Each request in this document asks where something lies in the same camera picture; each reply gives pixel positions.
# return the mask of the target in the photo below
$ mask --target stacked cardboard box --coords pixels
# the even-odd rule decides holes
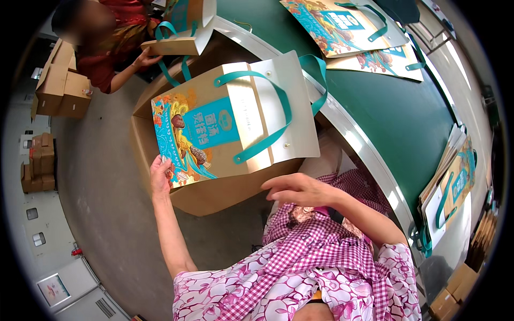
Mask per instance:
[[[82,118],[91,97],[89,80],[77,71],[75,51],[71,44],[59,39],[45,63],[36,86],[31,117],[35,115]]]
[[[430,305],[430,314],[434,319],[451,320],[466,300],[477,278],[478,274],[465,263],[455,270],[448,280],[448,286]]]
[[[56,188],[53,176],[55,154],[53,136],[49,133],[32,138],[29,164],[22,163],[21,181],[24,193],[50,191]]]

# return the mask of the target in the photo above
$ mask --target green table surface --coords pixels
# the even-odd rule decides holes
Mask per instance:
[[[253,34],[282,53],[321,52],[278,0],[217,0],[217,14],[249,23]],[[398,183],[418,221],[418,196],[433,177],[454,121],[438,87],[424,82],[351,70],[327,70],[328,91],[366,133]]]

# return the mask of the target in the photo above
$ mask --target concrete floor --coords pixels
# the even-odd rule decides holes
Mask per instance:
[[[129,145],[129,118],[146,83],[118,92],[94,89],[82,120],[53,118],[58,185],[75,240],[109,294],[129,314],[172,319],[173,281],[162,257],[150,198]],[[258,194],[225,211],[195,217],[175,209],[201,270],[226,268],[261,244],[271,203]]]

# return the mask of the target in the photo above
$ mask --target fire extinguisher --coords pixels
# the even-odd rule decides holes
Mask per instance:
[[[82,249],[76,249],[71,252],[71,256],[82,254]]]

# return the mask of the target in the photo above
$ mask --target woman's right hand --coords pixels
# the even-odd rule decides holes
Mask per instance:
[[[271,189],[266,199],[279,201],[279,207],[285,203],[296,203],[303,207],[332,206],[338,195],[344,193],[303,173],[272,178],[264,182],[261,188]]]
[[[157,62],[159,62],[162,59],[162,56],[157,56],[155,58],[149,57],[148,53],[150,52],[150,47],[147,47],[143,50],[143,52],[139,55],[138,58],[132,63],[132,65],[136,68],[141,67],[148,67],[151,66]]]
[[[152,186],[152,197],[169,197],[170,184],[166,177],[166,171],[171,167],[171,159],[162,162],[161,155],[157,155],[150,166],[150,184]]]

